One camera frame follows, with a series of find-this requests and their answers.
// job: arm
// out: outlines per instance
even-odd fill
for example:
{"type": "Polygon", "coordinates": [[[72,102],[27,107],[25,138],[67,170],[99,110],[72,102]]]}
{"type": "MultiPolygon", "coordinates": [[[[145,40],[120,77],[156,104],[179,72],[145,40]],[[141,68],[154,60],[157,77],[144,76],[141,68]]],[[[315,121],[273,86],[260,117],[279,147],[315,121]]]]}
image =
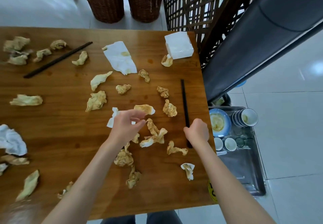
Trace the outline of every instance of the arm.
{"type": "Polygon", "coordinates": [[[262,206],[232,175],[208,143],[207,125],[195,119],[185,135],[200,156],[227,223],[274,224],[262,206]]]}
{"type": "Polygon", "coordinates": [[[85,168],[71,190],[55,206],[42,222],[43,224],[86,223],[107,172],[123,146],[132,140],[146,123],[145,116],[134,109],[121,111],[114,118],[114,125],[108,139],[85,168]]]}

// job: metal tray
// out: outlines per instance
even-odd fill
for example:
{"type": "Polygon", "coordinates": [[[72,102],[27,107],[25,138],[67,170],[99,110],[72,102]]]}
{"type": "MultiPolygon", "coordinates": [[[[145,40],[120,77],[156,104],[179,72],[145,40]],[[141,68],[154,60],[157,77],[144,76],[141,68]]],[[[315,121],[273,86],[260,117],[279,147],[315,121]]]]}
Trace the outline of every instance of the metal tray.
{"type": "MultiPolygon", "coordinates": [[[[245,107],[209,106],[209,110],[212,108],[223,110],[230,118],[234,112],[245,109],[245,107]]],[[[264,175],[253,128],[239,128],[233,123],[231,124],[232,127],[229,134],[222,139],[231,137],[236,140],[238,137],[241,137],[244,139],[245,145],[241,148],[237,148],[233,152],[219,155],[219,157],[251,195],[264,196],[266,195],[264,175]]]]}

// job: black chopstick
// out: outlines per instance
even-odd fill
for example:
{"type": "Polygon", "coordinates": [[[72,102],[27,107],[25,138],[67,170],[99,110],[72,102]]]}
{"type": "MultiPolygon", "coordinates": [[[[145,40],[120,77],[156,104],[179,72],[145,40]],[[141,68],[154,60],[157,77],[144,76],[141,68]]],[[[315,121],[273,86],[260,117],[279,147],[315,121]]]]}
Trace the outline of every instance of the black chopstick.
{"type": "Polygon", "coordinates": [[[54,59],[53,61],[51,61],[51,62],[43,65],[42,67],[39,67],[38,69],[35,69],[34,71],[31,71],[29,74],[26,74],[24,76],[24,78],[25,79],[28,79],[28,78],[33,77],[34,75],[39,74],[40,72],[44,71],[45,69],[47,69],[47,68],[53,66],[54,64],[56,64],[56,63],[58,63],[58,62],[60,62],[60,61],[62,61],[64,59],[66,59],[67,57],[73,55],[74,53],[78,52],[79,50],[84,49],[85,47],[91,45],[92,43],[93,42],[90,41],[90,42],[88,42],[88,43],[86,43],[86,44],[84,44],[84,45],[82,45],[82,46],[80,46],[80,47],[78,47],[78,48],[76,48],[76,49],[68,52],[68,53],[65,53],[64,55],[60,56],[59,58],[54,59]]]}
{"type": "MultiPolygon", "coordinates": [[[[190,119],[188,117],[185,85],[184,85],[184,80],[183,79],[181,79],[181,85],[182,85],[182,96],[183,96],[183,105],[184,105],[184,114],[185,114],[185,124],[186,124],[186,127],[190,127],[190,119]]],[[[187,146],[190,149],[193,148],[192,144],[189,142],[189,140],[187,140],[187,146]]]]}

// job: wooden table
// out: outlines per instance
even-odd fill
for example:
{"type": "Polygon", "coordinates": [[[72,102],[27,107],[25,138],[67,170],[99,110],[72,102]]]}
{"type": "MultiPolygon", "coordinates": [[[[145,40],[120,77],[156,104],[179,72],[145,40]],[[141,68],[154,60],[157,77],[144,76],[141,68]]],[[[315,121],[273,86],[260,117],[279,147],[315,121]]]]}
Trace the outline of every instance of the wooden table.
{"type": "MultiPolygon", "coordinates": [[[[70,181],[75,181],[106,140],[110,128],[106,127],[112,115],[112,107],[119,110],[132,109],[134,105],[149,104],[156,113],[149,116],[157,128],[166,128],[165,144],[153,144],[140,148],[131,143],[136,169],[142,173],[141,180],[133,189],[125,182],[130,167],[112,165],[102,189],[93,206],[90,219],[140,214],[161,210],[173,210],[213,204],[207,189],[208,176],[194,149],[186,156],[181,153],[167,155],[168,142],[186,148],[183,132],[185,126],[180,79],[185,79],[190,122],[201,118],[208,124],[210,138],[211,122],[204,91],[203,78],[197,53],[195,36],[189,32],[194,47],[190,58],[178,59],[171,67],[161,65],[167,54],[164,36],[166,31],[99,30],[99,29],[54,29],[54,28],[0,28],[0,43],[23,36],[31,39],[26,48],[34,51],[47,48],[53,40],[63,39],[69,47],[55,51],[39,63],[31,61],[25,66],[3,64],[0,69],[0,119],[1,123],[15,129],[27,144],[29,165],[11,166],[0,177],[0,211],[4,218],[16,215],[28,216],[32,223],[40,222],[59,202],[57,193],[70,181]],[[88,41],[94,43],[85,50],[89,59],[83,66],[71,63],[79,53],[54,65],[31,79],[23,75],[59,57],[88,41]],[[100,110],[85,112],[90,97],[90,81],[97,74],[113,70],[101,50],[105,45],[123,41],[134,60],[137,70],[149,72],[151,81],[146,83],[138,74],[122,75],[113,71],[97,91],[107,94],[107,103],[100,110]],[[123,96],[116,85],[131,84],[123,96]],[[169,89],[169,100],[177,107],[178,115],[168,117],[163,113],[164,99],[156,91],[157,86],[169,89]],[[11,106],[9,101],[17,94],[40,95],[40,106],[11,106]],[[195,165],[194,180],[188,181],[180,165],[188,162],[195,165]],[[40,182],[30,201],[14,203],[24,179],[34,170],[40,171],[40,182]]],[[[0,60],[8,54],[0,52],[0,60]]],[[[140,141],[150,133],[146,126],[139,132],[140,141]]]]}

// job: forearm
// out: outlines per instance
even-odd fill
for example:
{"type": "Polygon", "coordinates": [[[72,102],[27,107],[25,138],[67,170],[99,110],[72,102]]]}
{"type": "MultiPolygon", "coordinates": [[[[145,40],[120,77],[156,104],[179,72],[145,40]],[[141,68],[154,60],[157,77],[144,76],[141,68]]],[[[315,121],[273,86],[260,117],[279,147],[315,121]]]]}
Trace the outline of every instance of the forearm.
{"type": "Polygon", "coordinates": [[[102,144],[72,189],[46,217],[43,224],[87,222],[97,192],[120,151],[116,143],[108,140],[102,144]]]}
{"type": "Polygon", "coordinates": [[[196,149],[227,223],[275,223],[216,156],[208,143],[196,149]]]}

